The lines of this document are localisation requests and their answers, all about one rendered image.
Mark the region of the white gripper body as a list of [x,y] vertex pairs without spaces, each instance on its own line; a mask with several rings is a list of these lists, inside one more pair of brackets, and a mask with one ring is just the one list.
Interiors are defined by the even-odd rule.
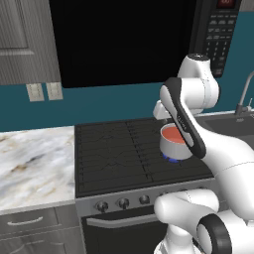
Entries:
[[165,120],[171,117],[170,113],[164,107],[163,103],[158,100],[153,110],[153,115],[157,120]]

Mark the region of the red marinara sauce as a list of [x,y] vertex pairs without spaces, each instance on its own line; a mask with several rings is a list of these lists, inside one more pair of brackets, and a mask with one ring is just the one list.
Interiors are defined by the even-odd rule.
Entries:
[[177,127],[167,127],[162,131],[162,134],[167,140],[174,143],[183,144],[185,142]]

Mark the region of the blue burner flame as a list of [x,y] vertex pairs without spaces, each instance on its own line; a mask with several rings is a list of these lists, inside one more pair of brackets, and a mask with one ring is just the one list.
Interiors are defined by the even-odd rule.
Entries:
[[183,160],[180,160],[180,159],[173,159],[173,158],[170,158],[168,156],[166,156],[165,154],[162,154],[163,156],[163,159],[169,163],[173,163],[173,164],[178,164],[178,163],[181,163]]

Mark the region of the black gas hob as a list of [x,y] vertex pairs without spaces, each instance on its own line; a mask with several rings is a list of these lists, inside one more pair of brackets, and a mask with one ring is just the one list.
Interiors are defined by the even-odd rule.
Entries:
[[163,159],[160,130],[153,118],[80,124],[74,127],[75,195],[210,179],[211,171],[191,157],[178,164]]

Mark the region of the dark grey sink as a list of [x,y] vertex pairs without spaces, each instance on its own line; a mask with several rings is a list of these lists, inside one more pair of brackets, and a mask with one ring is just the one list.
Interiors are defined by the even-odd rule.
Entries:
[[240,137],[254,135],[254,112],[241,116],[217,115],[205,120],[208,129],[223,135]]

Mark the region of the black microwave oven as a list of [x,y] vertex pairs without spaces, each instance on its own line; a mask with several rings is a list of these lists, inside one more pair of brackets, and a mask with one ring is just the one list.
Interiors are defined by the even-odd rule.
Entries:
[[185,56],[223,75],[242,0],[49,0],[65,88],[161,82]]

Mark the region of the silver tap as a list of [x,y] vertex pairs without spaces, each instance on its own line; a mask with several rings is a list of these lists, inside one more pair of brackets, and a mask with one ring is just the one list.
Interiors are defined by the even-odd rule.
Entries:
[[240,101],[237,104],[236,109],[235,109],[236,116],[240,116],[243,112],[249,112],[252,109],[251,104],[250,104],[251,101],[247,106],[244,106],[243,103],[244,103],[244,99],[245,99],[250,81],[253,76],[254,76],[254,70],[251,71],[250,74],[247,76],[247,79],[246,79],[246,82],[245,82],[245,85],[244,85],[244,88],[243,88],[243,91],[242,91],[242,94],[240,97]]

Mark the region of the black oven door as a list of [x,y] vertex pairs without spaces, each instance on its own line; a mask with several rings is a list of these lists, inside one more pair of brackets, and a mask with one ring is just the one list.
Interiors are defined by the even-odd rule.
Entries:
[[168,227],[159,220],[121,228],[100,228],[86,223],[88,218],[116,220],[147,214],[155,214],[151,205],[83,217],[80,221],[86,254],[154,254]]

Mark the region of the grey drawer front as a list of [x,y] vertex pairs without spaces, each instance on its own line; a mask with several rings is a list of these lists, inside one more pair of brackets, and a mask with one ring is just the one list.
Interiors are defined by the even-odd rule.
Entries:
[[5,214],[0,215],[0,235],[30,232],[58,224],[59,220],[53,208]]

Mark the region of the grey base cupboard door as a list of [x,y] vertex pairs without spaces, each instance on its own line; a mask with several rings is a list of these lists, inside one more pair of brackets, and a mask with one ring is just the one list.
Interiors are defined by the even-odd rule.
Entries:
[[0,254],[85,254],[80,229],[73,227],[0,240]]

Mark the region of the white wall socket plate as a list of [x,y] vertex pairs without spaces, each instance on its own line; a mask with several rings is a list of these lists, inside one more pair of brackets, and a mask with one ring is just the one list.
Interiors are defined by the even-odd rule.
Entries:
[[63,91],[59,82],[50,82],[46,84],[49,100],[62,100]]
[[40,83],[30,83],[26,85],[31,102],[44,101],[44,93]]

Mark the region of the grey wall cupboard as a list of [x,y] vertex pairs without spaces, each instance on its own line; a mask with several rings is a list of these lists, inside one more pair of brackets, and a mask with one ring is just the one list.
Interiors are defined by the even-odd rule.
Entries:
[[240,12],[254,12],[254,0],[242,0]]

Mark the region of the grey wall cupboard door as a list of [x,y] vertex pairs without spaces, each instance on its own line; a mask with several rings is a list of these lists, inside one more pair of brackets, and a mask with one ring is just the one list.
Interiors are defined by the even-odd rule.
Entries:
[[0,0],[0,85],[60,81],[49,0]]

